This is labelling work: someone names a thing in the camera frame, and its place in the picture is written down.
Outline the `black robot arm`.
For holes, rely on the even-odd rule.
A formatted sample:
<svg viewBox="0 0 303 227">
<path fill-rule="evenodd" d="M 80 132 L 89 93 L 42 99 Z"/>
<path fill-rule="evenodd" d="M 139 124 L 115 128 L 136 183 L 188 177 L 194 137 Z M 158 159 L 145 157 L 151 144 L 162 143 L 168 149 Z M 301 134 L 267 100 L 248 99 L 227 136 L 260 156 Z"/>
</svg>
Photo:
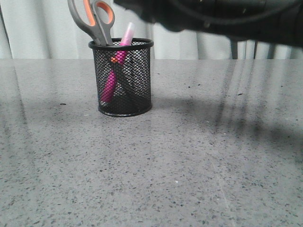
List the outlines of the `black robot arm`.
<svg viewBox="0 0 303 227">
<path fill-rule="evenodd" d="M 301 0 L 116 0 L 169 31 L 201 31 L 232 40 L 303 46 Z"/>
</svg>

